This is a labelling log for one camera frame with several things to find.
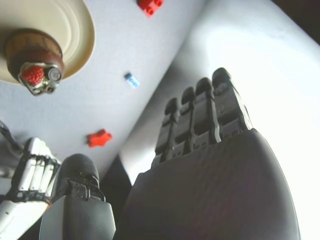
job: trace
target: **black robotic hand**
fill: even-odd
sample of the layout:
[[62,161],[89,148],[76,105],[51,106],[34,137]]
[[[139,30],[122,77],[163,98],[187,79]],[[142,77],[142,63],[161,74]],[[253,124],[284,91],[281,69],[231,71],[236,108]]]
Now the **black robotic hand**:
[[114,240],[298,240],[291,194],[224,68],[165,109]]

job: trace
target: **robotic hand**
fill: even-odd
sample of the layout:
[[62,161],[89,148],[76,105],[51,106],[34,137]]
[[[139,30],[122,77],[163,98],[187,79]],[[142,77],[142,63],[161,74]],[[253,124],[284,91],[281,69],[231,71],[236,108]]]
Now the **robotic hand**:
[[17,240],[44,214],[60,165],[44,141],[27,142],[11,188],[1,197],[0,240]]

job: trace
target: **strawberry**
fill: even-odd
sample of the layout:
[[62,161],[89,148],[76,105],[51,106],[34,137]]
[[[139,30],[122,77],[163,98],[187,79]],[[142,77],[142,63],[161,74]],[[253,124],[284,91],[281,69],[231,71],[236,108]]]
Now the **strawberry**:
[[44,68],[41,66],[31,66],[24,70],[21,76],[32,86],[42,83],[45,77]]

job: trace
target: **blue and white battery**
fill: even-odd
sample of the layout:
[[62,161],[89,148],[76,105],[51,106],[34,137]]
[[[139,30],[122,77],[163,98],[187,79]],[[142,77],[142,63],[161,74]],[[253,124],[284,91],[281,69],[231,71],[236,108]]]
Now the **blue and white battery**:
[[138,79],[133,76],[131,73],[128,73],[127,75],[124,76],[125,80],[131,85],[131,87],[133,87],[134,89],[136,89],[137,87],[139,87],[140,82],[138,81]]

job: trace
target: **table surface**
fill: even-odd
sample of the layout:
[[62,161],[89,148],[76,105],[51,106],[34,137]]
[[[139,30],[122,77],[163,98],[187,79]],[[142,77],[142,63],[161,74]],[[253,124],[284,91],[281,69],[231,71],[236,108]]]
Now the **table surface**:
[[[104,174],[205,2],[165,1],[147,18],[135,0],[87,0],[96,30],[90,61],[52,95],[34,97],[24,87],[0,82],[0,119],[20,142],[39,137],[60,160],[85,154]],[[140,81],[138,88],[125,81],[128,72]],[[86,136],[101,129],[113,140],[89,148]],[[16,165],[3,138],[0,145],[0,163]]]

